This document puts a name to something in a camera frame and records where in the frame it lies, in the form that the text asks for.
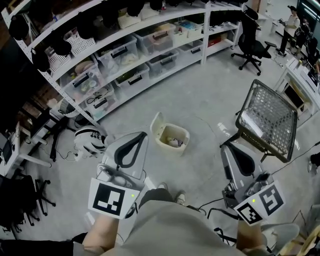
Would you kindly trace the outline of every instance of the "gray floor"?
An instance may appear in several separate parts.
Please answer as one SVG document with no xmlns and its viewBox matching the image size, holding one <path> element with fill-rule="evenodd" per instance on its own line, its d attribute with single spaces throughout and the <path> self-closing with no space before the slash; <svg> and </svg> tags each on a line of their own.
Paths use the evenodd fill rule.
<svg viewBox="0 0 320 256">
<path fill-rule="evenodd" d="M 279 38 L 272 40 L 279 43 Z M 221 191 L 227 185 L 220 157 L 219 145 L 235 133 L 235 112 L 237 112 L 248 93 L 254 79 L 259 79 L 271 88 L 280 78 L 283 69 L 272 59 L 264 59 L 262 75 L 250 64 L 243 71 L 238 66 L 243 63 L 239 57 L 231 59 L 232 50 L 227 49 L 208 58 L 206 65 L 196 63 L 179 73 L 159 82 L 152 88 L 130 100 L 108 117 L 101 125 L 120 137 L 137 131 L 149 133 L 149 126 L 157 112 L 162 112 L 169 123 L 184 127 L 190 132 L 190 143 L 182 157 L 174 157 L 162 151 L 149 136 L 149 147 L 144 169 L 155 184 L 166 182 L 170 192 L 185 190 L 187 203 L 198 207 L 222 197 Z M 276 58 L 285 64 L 287 58 Z M 306 152 L 320 141 L 320 118 L 315 119 L 297 132 L 293 158 Z M 66 130 L 59 138 L 58 151 L 66 156 L 74 150 L 74 136 Z M 44 146 L 38 154 L 43 160 L 49 159 L 50 146 Z M 320 175 L 307 171 L 308 157 L 320 151 L 320 146 L 301 156 L 289 166 L 274 175 L 279 180 L 285 194 L 286 205 L 271 223 L 285 223 L 293 220 L 304 227 L 309 209 L 316 202 L 320 189 Z M 70 239 L 88 231 L 88 192 L 91 177 L 96 176 L 99 158 L 87 158 L 73 162 L 59 156 L 52 168 L 28 164 L 26 172 L 32 176 L 51 180 L 47 187 L 47 197 L 56 202 L 56 207 L 48 206 L 48 216 L 41 214 L 41 221 L 30 226 L 21 226 L 19 239 L 55 240 Z M 285 165 L 275 157 L 267 157 L 263 166 L 274 172 Z M 224 208 L 223 201 L 204 207 Z M 121 222 L 119 234 L 126 239 L 134 217 Z M 215 226 L 226 235 L 235 237 L 237 222 L 219 212 L 210 217 Z"/>
</svg>

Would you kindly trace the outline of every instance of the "chair armrest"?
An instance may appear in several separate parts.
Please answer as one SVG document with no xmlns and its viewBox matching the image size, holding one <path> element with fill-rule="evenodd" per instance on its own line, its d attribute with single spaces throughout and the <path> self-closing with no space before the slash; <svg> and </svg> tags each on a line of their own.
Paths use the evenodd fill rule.
<svg viewBox="0 0 320 256">
<path fill-rule="evenodd" d="M 269 48 L 270 47 L 277 47 L 277 45 L 272 42 L 268 42 L 268 41 L 264 41 L 264 42 L 266 43 L 267 46 L 269 46 Z"/>
</svg>

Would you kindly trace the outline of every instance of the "man in white shirt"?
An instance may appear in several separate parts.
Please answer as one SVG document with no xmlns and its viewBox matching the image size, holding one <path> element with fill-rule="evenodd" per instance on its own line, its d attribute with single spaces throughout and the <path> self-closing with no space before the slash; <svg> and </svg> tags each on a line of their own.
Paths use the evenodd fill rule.
<svg viewBox="0 0 320 256">
<path fill-rule="evenodd" d="M 295 36 L 296 30 L 300 27 L 300 19 L 297 15 L 297 9 L 292 5 L 289 6 L 289 8 L 292 14 L 290 15 L 288 21 L 285 23 L 285 26 L 284 26 L 281 47 L 280 49 L 279 48 L 276 49 L 279 55 L 282 57 L 286 56 L 285 52 L 286 52 L 286 46 L 287 46 L 288 40 Z"/>
<path fill-rule="evenodd" d="M 174 199 L 165 183 L 142 198 L 133 229 L 115 247 L 119 220 L 100 215 L 83 240 L 77 256 L 269 256 L 259 224 L 239 220 L 236 247 L 225 244 L 213 223 L 195 208 L 184 207 L 185 193 Z"/>
</svg>

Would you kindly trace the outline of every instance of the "white shoe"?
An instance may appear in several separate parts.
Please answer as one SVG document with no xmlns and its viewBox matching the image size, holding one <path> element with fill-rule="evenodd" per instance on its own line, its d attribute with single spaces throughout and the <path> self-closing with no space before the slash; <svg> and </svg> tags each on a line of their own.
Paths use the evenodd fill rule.
<svg viewBox="0 0 320 256">
<path fill-rule="evenodd" d="M 174 202 L 178 205 L 185 205 L 186 202 L 186 192 L 184 190 L 180 190 L 178 194 L 176 194 Z"/>
<path fill-rule="evenodd" d="M 308 172 L 311 173 L 315 173 L 317 174 L 318 173 L 318 167 L 311 162 L 311 156 L 309 157 L 309 160 L 308 160 Z"/>
<path fill-rule="evenodd" d="M 168 185 L 164 182 L 161 182 L 158 186 L 158 189 L 165 189 L 165 190 L 169 190 L 168 189 Z"/>
</svg>

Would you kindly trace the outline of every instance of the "white trash can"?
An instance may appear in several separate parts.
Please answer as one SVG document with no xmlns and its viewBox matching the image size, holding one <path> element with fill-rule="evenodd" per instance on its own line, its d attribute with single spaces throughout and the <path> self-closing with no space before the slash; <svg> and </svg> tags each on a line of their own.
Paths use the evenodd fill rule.
<svg viewBox="0 0 320 256">
<path fill-rule="evenodd" d="M 186 129 L 172 123 L 166 123 L 161 112 L 155 115 L 150 125 L 150 131 L 155 138 L 155 142 L 160 147 L 177 156 L 181 156 L 184 153 L 190 140 L 190 133 Z"/>
</svg>

